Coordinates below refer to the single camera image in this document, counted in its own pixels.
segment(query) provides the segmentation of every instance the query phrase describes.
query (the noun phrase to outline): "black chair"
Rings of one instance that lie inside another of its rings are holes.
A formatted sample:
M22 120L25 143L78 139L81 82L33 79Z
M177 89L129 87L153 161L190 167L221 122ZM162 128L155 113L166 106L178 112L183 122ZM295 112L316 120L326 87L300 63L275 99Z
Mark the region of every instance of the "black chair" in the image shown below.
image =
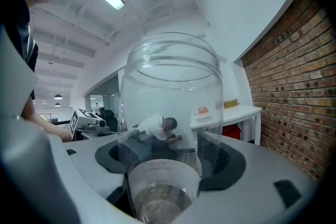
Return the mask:
M104 120L106 125L110 128L111 132L118 131L118 120L114 117L114 112L112 110L104 111Z

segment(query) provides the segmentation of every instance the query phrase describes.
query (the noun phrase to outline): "clear plastic container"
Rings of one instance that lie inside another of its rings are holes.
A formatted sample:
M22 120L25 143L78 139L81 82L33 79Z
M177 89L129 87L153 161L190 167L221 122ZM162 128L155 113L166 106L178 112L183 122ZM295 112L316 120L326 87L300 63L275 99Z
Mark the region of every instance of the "clear plastic container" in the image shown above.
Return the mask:
M199 114L200 108L208 111ZM219 141L222 125L221 72L208 43L163 33L133 48L122 79L118 146L139 220L169 223L197 198L218 154L208 152L209 165L202 167L198 132Z

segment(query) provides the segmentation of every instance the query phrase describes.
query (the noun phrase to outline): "white table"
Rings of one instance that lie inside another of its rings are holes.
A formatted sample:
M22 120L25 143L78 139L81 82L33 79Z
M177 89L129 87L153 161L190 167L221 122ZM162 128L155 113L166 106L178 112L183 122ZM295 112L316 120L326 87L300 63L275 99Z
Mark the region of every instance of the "white table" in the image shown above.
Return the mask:
M251 118L255 119L255 139L254 143L260 145L261 137L261 108L257 108L252 105L240 104L233 108L223 109L223 126L232 125L238 122L242 122ZM192 113L190 118L191 130L203 130L207 127L217 126L220 124L220 119L212 119L206 122L198 122L197 114Z

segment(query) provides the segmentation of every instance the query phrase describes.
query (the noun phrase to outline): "window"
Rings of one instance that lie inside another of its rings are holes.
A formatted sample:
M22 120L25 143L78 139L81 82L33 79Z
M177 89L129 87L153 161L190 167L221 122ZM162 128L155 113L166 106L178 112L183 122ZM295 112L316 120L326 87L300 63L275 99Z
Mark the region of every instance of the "window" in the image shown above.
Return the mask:
M48 122L51 122L51 123L59 122L58 113L44 113L44 114L39 114L39 115Z

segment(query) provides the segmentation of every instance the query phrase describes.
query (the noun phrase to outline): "person's arm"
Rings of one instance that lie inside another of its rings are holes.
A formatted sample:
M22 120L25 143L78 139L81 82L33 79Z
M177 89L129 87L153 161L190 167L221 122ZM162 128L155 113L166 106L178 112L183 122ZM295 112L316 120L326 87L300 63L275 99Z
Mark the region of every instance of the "person's arm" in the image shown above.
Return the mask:
M58 135L63 142L70 142L71 141L71 133L70 130L59 128L53 125L50 122L44 120L41 116L36 114L33 99L30 96L23 108L21 116L27 120L36 123L37 125L41 126L46 133L48 134L56 134Z
M177 141L179 141L179 140L182 140L182 137L181 137L181 135L177 135L176 137L174 137L174 138L167 138L166 140L165 140L165 142L169 145L169 144L173 144L173 143L175 143L175 142L177 142Z

